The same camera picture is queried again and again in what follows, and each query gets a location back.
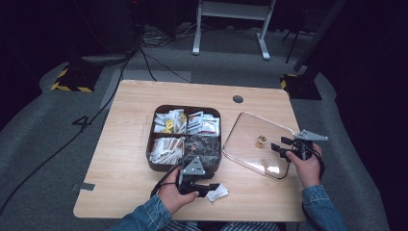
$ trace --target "gray floor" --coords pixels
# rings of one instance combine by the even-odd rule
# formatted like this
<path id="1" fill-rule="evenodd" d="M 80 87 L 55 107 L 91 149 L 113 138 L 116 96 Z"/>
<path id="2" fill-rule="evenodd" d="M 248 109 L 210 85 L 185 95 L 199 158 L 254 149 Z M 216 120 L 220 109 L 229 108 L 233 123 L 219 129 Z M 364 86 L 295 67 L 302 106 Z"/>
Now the gray floor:
<path id="1" fill-rule="evenodd" d="M 259 31 L 208 31 L 202 36 L 199 56 L 191 54 L 193 37 L 143 51 L 192 83 L 279 89 L 279 77 L 293 73 L 295 60 L 310 38 L 299 39 L 290 62 L 285 64 L 292 38 L 283 43 L 285 34 L 268 32 L 266 42 L 271 59 L 264 61 L 255 40 Z M 148 61 L 154 74 L 164 74 L 160 81 L 177 81 L 178 77 L 171 76 L 167 68 L 152 59 Z M 78 133 L 80 126 L 71 125 L 72 121 L 82 116 L 93 117 L 99 111 L 120 69 L 120 64 L 105 67 L 93 93 L 51 90 L 64 65 L 43 76 L 39 83 L 42 95 L 0 133 L 0 203 L 30 172 Z M 135 74 L 146 70 L 142 54 L 137 53 L 126 66 L 124 78 L 146 79 L 148 76 Z M 349 230 L 389 230 L 379 192 L 339 117 L 334 102 L 336 93 L 321 74 L 316 84 L 321 101 L 291 102 L 301 129 L 329 137 L 329 141 L 319 143 L 326 163 L 323 184 Z M 106 230 L 117 222 L 76 218 L 72 214 L 77 192 L 71 188 L 85 178 L 108 112 L 104 110 L 86 131 L 20 188 L 0 217 L 1 230 Z"/>

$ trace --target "denim sleeve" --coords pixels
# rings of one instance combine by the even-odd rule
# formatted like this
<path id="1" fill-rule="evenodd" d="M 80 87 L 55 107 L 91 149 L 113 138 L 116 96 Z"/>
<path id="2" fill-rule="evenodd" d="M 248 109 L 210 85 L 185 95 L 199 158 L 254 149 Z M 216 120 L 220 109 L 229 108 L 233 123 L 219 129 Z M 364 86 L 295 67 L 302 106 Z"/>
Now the denim sleeve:
<path id="1" fill-rule="evenodd" d="M 308 230 L 347 230 L 324 186 L 306 188 L 302 195 L 305 213 L 310 219 Z"/>
<path id="2" fill-rule="evenodd" d="M 120 222 L 110 228 L 119 230 L 158 230 L 166 226 L 171 220 L 171 213 L 167 210 L 158 195 L 151 197 L 131 214 L 123 217 Z"/>

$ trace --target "cable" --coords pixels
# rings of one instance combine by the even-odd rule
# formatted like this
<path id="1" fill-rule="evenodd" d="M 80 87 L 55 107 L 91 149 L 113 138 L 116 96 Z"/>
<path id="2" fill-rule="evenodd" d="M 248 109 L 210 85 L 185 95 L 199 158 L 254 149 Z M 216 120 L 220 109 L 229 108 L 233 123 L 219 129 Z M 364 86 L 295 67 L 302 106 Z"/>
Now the cable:
<path id="1" fill-rule="evenodd" d="M 208 16 L 205 16 L 201 19 L 201 22 L 206 19 Z M 151 36 L 146 37 L 146 34 L 144 35 L 144 38 L 142 39 L 143 42 L 141 43 L 142 46 L 144 47 L 149 47 L 149 48 L 157 48 L 157 47 L 164 47 L 169 45 L 171 42 L 173 41 L 177 41 L 177 40 L 182 40 L 182 39 L 186 39 L 188 37 L 191 36 L 195 36 L 195 32 L 185 35 L 185 33 L 187 33 L 190 29 L 194 28 L 197 25 L 197 23 L 192 24 L 190 27 L 188 27 L 187 29 L 183 30 L 183 33 L 181 33 L 180 35 L 176 35 L 175 39 L 169 37 L 169 36 L 164 36 L 164 35 L 160 35 L 159 32 L 155 31 L 155 30 L 149 30 L 149 34 L 151 34 Z M 159 42 L 157 44 L 152 44 L 152 43 L 147 43 L 145 42 L 146 40 L 151 40 L 151 39 L 158 39 Z"/>
<path id="2" fill-rule="evenodd" d="M 175 169 L 177 169 L 179 166 L 183 164 L 183 161 L 184 160 L 181 160 L 178 164 L 171 167 L 171 169 L 166 173 L 166 175 L 162 177 L 162 179 L 156 184 L 156 186 L 153 188 L 152 192 L 150 193 L 150 198 L 153 197 L 153 195 L 157 193 L 157 191 L 163 185 L 163 182 L 167 179 L 169 174 L 171 174 L 171 172 L 173 172 Z"/>
<path id="3" fill-rule="evenodd" d="M 144 60 L 146 61 L 147 69 L 149 70 L 150 76 L 152 77 L 152 79 L 153 79 L 154 81 L 157 82 L 156 78 L 155 78 L 155 77 L 153 76 L 153 74 L 152 74 L 152 71 L 150 70 L 149 61 L 148 61 L 147 58 L 146 58 L 146 54 L 144 54 L 144 51 L 143 51 L 143 49 L 141 49 L 141 47 L 139 47 L 139 49 L 140 49 L 141 53 L 143 54 Z"/>
<path id="4" fill-rule="evenodd" d="M 0 217 L 3 215 L 4 210 L 6 209 L 7 205 L 9 204 L 10 200 L 13 198 L 13 196 L 15 195 L 15 193 L 17 193 L 17 191 L 34 175 L 36 174 L 36 172 L 38 172 L 45 164 L 47 164 L 49 161 L 51 161 L 55 156 L 57 156 L 60 152 L 62 152 L 68 145 L 70 145 L 79 135 L 81 135 L 82 132 L 84 132 L 88 126 L 90 126 L 92 124 L 92 122 L 103 112 L 103 110 L 108 106 L 108 104 L 111 102 L 111 100 L 114 98 L 117 88 L 119 86 L 120 83 L 120 79 L 123 76 L 123 70 L 125 69 L 126 65 L 129 63 L 130 59 L 133 57 L 133 55 L 135 54 L 135 52 L 132 53 L 132 55 L 129 57 L 128 60 L 126 60 L 125 62 L 123 62 L 123 65 L 120 68 L 120 77 L 118 78 L 114 93 L 111 95 L 111 97 L 109 98 L 108 102 L 102 107 L 102 109 L 99 110 L 99 112 L 90 120 L 89 123 L 85 124 L 81 130 L 75 134 L 66 144 L 64 144 L 62 147 L 60 147 L 60 149 L 58 149 L 54 154 L 52 154 L 51 156 L 49 156 L 44 162 L 42 162 L 38 167 L 36 167 L 28 176 L 26 176 L 24 178 L 24 180 L 22 180 L 20 182 L 20 184 L 18 184 L 17 187 L 14 188 L 14 190 L 12 191 L 12 193 L 10 193 L 9 197 L 6 199 L 6 201 L 3 203 L 3 205 L 0 208 Z"/>
<path id="5" fill-rule="evenodd" d="M 289 172 L 289 166 L 291 165 L 291 163 L 288 163 L 286 166 L 286 171 L 285 171 L 285 175 L 281 176 L 281 177 L 274 177 L 274 176 L 269 176 L 271 178 L 277 179 L 277 180 L 282 180 L 283 178 L 288 176 L 288 172 Z"/>
<path id="6" fill-rule="evenodd" d="M 166 66 L 166 65 L 164 65 L 164 64 L 162 64 L 162 63 L 160 63 L 157 59 L 155 59 L 155 58 L 153 58 L 153 57 L 151 57 L 151 56 L 149 56 L 149 55 L 145 55 L 145 56 L 148 57 L 148 58 L 150 58 L 150 59 L 152 59 L 152 60 L 154 60 L 154 61 L 156 61 L 158 64 L 164 66 L 166 69 L 168 69 L 168 70 L 171 71 L 173 74 L 175 74 L 175 75 L 177 75 L 178 77 L 180 77 L 181 79 L 185 80 L 186 82 L 191 83 L 189 80 L 185 79 L 184 77 L 182 77 L 182 76 L 180 76 L 179 74 L 177 74 L 176 72 L 174 72 L 170 67 L 168 67 L 168 66 Z"/>
<path id="7" fill-rule="evenodd" d="M 301 140 L 299 140 L 299 141 L 300 141 L 300 143 L 302 143 L 302 145 L 305 147 L 305 149 L 307 149 L 307 150 L 309 150 L 310 152 L 312 152 L 312 154 L 313 154 L 314 156 L 316 156 L 316 158 L 318 158 L 319 165 L 320 165 L 319 179 L 321 180 L 321 177 L 323 176 L 323 173 L 324 173 L 324 171 L 326 170 L 326 166 L 324 165 L 324 161 L 323 161 L 323 159 L 321 158 L 321 154 L 320 154 L 318 151 L 316 151 L 315 149 L 309 148 L 309 147 L 308 147 L 306 144 L 304 144 L 304 142 L 302 142 Z"/>

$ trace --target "glass lid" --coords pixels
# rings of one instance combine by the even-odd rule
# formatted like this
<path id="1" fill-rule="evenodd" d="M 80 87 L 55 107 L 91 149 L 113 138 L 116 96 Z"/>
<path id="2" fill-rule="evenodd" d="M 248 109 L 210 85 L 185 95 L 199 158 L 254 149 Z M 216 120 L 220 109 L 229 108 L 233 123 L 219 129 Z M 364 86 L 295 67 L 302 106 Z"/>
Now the glass lid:
<path id="1" fill-rule="evenodd" d="M 294 139 L 294 131 L 266 118 L 242 112 L 224 146 L 226 158 L 244 167 L 275 179 L 288 173 L 289 163 L 271 149 L 270 144 L 292 149 L 281 142 L 281 137 Z"/>

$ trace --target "table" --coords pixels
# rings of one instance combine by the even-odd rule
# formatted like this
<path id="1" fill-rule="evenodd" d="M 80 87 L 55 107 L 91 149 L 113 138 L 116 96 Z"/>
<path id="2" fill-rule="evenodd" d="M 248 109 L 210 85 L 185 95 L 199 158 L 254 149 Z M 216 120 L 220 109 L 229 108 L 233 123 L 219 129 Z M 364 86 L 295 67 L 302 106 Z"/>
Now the table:
<path id="1" fill-rule="evenodd" d="M 243 98 L 242 103 L 233 96 Z M 148 200 L 164 172 L 152 170 L 146 146 L 154 111 L 161 105 L 214 108 L 221 114 L 222 143 L 243 111 L 298 132 L 289 96 L 283 90 L 124 80 L 96 146 L 75 204 L 78 218 L 122 218 Z M 222 157 L 216 175 L 199 184 L 221 183 L 229 194 L 216 202 L 197 198 L 173 217 L 185 220 L 303 221 L 302 187 L 294 166 L 282 180 L 270 179 Z"/>
<path id="2" fill-rule="evenodd" d="M 264 60 L 269 60 L 270 55 L 264 38 L 268 29 L 270 18 L 273 13 L 275 2 L 276 0 L 271 0 L 269 6 L 252 6 L 245 4 L 209 2 L 199 0 L 197 7 L 197 27 L 195 30 L 194 44 L 192 46 L 193 55 L 198 55 L 200 53 L 202 20 L 201 16 L 207 15 L 264 21 L 262 33 L 256 34 L 256 40 L 258 41 L 259 47 L 261 48 L 262 57 L 264 58 Z"/>

